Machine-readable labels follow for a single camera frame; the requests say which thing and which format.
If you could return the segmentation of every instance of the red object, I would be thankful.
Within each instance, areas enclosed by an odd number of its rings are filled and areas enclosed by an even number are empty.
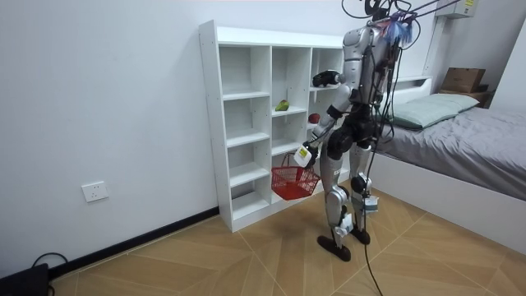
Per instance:
[[[290,166],[290,153],[283,158],[280,168],[272,168],[272,191],[285,201],[309,197],[320,181],[314,169]]]
[[[317,124],[320,121],[320,118],[321,118],[320,114],[313,113],[309,115],[309,123]]]

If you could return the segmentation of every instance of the black device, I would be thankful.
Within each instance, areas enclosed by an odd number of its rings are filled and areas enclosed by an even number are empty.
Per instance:
[[[0,296],[48,296],[48,265],[40,264],[0,279]]]

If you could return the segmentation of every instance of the pillow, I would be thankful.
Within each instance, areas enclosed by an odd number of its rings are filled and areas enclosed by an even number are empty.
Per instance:
[[[393,124],[423,129],[459,114],[459,106],[443,100],[421,98],[394,106]]]
[[[443,104],[451,104],[458,109],[459,113],[475,107],[479,102],[467,95],[436,94],[423,97],[424,100],[435,100]]]

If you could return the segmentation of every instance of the white wall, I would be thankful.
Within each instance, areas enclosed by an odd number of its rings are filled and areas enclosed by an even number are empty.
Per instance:
[[[0,2],[0,277],[217,205],[197,34],[210,19],[331,35],[363,25],[339,2]],[[401,76],[422,74],[431,17],[422,24]],[[110,198],[87,205],[81,185],[99,180]]]
[[[435,69],[435,90],[449,67],[486,69],[482,84],[494,90],[526,17],[524,0],[478,0],[475,17],[449,20]]]
[[[526,112],[526,96],[524,95],[524,69],[526,68],[526,22],[517,39],[508,66],[502,75],[501,84],[491,102],[491,110]]]

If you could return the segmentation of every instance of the power socket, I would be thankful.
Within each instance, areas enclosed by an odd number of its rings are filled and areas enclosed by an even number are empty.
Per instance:
[[[106,183],[104,182],[84,185],[82,186],[82,192],[84,193],[84,198],[87,202],[97,201],[99,199],[109,197],[108,189],[106,188]]]

